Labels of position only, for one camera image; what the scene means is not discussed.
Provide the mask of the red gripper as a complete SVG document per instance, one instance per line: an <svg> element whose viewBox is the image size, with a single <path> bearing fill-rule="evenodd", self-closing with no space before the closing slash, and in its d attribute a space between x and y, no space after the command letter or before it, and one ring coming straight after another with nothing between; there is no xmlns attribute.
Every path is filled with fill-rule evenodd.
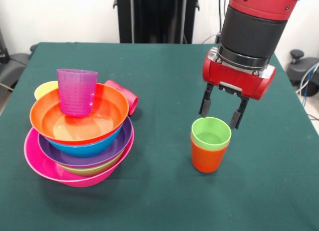
<svg viewBox="0 0 319 231"><path fill-rule="evenodd" d="M244 96L240 96L239 108L234 111L230 122L231 129L238 129L249 98L259 100L266 94L275 78L276 68L267 65L263 70L251 71L235 67L225 61L218 63L217 59L217 48L213 47L209 50L203 65L203 79L208 84L204 91L199 115L208 115L213 86L230 88Z"/></svg>

